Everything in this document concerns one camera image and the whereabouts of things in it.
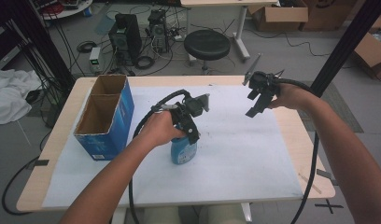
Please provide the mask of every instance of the table leg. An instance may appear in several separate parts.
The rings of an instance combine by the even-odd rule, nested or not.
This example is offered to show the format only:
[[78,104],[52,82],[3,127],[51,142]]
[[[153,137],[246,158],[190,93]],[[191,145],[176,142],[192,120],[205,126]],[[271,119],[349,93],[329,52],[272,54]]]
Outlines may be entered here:
[[243,208],[244,217],[246,218],[246,222],[252,223],[251,208],[249,207],[249,203],[241,203],[241,207]]
[[246,49],[246,46],[244,45],[243,40],[241,39],[241,34],[243,33],[244,20],[246,19],[246,14],[247,14],[247,7],[242,7],[240,11],[239,26],[237,28],[237,32],[233,33],[234,43],[240,49],[240,52],[243,56],[244,61],[250,58],[249,53]]
[[126,208],[125,207],[117,207],[114,212],[114,216],[112,217],[112,224],[122,224],[124,223],[124,219],[126,218]]
[[[187,7],[187,35],[191,33],[191,7]],[[190,64],[196,63],[196,58],[188,54],[190,59]]]

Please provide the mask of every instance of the computer tower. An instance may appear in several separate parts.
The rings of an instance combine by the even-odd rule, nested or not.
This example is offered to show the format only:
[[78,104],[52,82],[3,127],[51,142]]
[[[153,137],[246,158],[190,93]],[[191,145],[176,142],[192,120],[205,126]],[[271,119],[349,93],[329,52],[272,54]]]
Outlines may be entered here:
[[152,47],[157,53],[167,53],[169,50],[165,10],[150,11],[149,31],[152,38]]
[[108,35],[117,64],[132,65],[142,47],[137,17],[133,14],[117,14],[115,20]]

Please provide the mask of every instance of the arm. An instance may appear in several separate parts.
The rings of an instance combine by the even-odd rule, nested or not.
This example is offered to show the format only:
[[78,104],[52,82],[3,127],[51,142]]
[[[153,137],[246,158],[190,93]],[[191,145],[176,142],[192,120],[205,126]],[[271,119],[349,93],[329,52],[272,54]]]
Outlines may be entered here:
[[183,135],[173,127],[169,112],[153,114],[129,146],[78,195],[60,223],[107,223],[141,161],[156,146]]
[[365,145],[323,100],[292,85],[280,89],[269,107],[309,115],[356,223],[381,223],[381,170]]

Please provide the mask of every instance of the blue cardboard box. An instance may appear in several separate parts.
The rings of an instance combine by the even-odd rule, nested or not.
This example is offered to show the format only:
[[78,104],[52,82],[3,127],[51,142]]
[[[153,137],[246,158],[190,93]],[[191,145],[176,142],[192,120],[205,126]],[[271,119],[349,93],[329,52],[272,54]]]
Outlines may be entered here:
[[95,161],[113,160],[127,145],[134,102],[126,76],[95,81],[74,136]]

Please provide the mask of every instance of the white paper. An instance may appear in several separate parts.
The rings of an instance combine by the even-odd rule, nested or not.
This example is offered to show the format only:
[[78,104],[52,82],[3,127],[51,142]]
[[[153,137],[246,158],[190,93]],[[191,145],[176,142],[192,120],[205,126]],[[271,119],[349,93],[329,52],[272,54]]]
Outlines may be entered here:
[[[135,204],[236,203],[302,197],[273,112],[266,109],[253,119],[245,116],[255,101],[247,99],[250,89],[244,86],[131,87],[135,109],[129,142],[150,107],[180,89],[193,97],[210,93],[210,111],[193,119],[201,133],[196,156],[175,165],[171,162],[170,143],[152,150],[134,174]],[[182,99],[178,96],[169,104]],[[93,161],[72,133],[57,162],[43,207],[68,207],[108,164]],[[120,205],[128,204],[126,190]]]

